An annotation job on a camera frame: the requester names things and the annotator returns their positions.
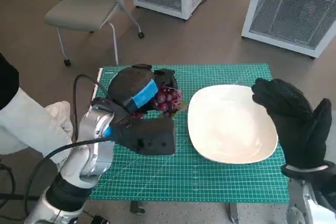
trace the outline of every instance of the blue tape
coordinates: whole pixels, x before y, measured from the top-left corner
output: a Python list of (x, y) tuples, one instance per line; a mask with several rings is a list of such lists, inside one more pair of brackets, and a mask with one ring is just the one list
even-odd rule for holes
[(154, 80), (151, 80), (146, 87), (144, 87), (138, 94), (132, 97), (133, 102), (137, 108), (144, 106), (148, 103), (155, 94), (159, 91), (157, 89), (156, 83)]
[(107, 129), (103, 132), (103, 137), (112, 136), (112, 127), (108, 126)]

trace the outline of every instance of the table leg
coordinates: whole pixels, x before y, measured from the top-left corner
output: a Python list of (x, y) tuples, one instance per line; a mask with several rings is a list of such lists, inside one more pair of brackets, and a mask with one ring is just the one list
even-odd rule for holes
[(137, 215), (143, 215), (145, 213), (145, 209), (139, 206), (139, 201), (131, 201), (130, 212)]
[(229, 217), (233, 224), (239, 224), (237, 203), (229, 203)]

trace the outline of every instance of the table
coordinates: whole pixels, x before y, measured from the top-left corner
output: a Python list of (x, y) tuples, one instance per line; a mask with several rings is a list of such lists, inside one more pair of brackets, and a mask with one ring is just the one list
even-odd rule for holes
[[(98, 80), (107, 88), (124, 67), (100, 69)], [(183, 100), (189, 102), (199, 89), (216, 84), (252, 86), (255, 79), (271, 79), (267, 64), (164, 65), (175, 70)], [(96, 96), (103, 93), (96, 90)], [(187, 130), (187, 112), (178, 114), (176, 153), (142, 156), (116, 146), (111, 168), (92, 192), (91, 199), (133, 201), (288, 202), (287, 179), (280, 172), (285, 163), (281, 147), (271, 157), (254, 164), (228, 165), (209, 161), (193, 148)]]

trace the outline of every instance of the grapes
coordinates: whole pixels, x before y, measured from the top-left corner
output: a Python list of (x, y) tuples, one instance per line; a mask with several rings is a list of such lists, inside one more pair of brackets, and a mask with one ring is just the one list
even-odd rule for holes
[(172, 97), (173, 97), (173, 99), (176, 99), (177, 97), (179, 97), (179, 95), (178, 95), (179, 93), (178, 93), (178, 91), (177, 90), (175, 90), (175, 89), (172, 89), (172, 91), (171, 91), (171, 95), (172, 95)]
[(171, 105), (171, 110), (172, 110), (172, 111), (177, 110), (177, 105), (176, 105), (175, 103), (172, 103), (172, 105)]
[(181, 102), (181, 91), (167, 86), (160, 86), (158, 93), (151, 101), (151, 105), (153, 109), (162, 111), (164, 118), (171, 118), (180, 109)]
[(166, 102), (161, 103), (161, 104), (159, 105), (159, 109), (160, 109), (161, 111), (163, 111), (163, 112), (167, 111), (167, 110), (168, 110), (168, 104), (167, 104)]
[(158, 103), (163, 103), (166, 101), (166, 96), (163, 92), (159, 92), (157, 95), (156, 95), (156, 101)]
[(155, 108), (155, 109), (157, 109), (157, 108), (159, 107), (159, 103), (158, 103), (158, 101), (157, 101), (156, 99), (153, 99), (153, 100), (152, 100), (152, 106), (153, 106), (153, 108)]
[(171, 94), (166, 95), (166, 101), (171, 102), (173, 100), (173, 96)]

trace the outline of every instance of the black jacket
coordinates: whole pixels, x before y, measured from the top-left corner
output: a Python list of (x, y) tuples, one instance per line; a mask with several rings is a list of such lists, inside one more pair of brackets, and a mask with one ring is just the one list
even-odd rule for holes
[(19, 89), (19, 72), (0, 53), (0, 110), (15, 96)]

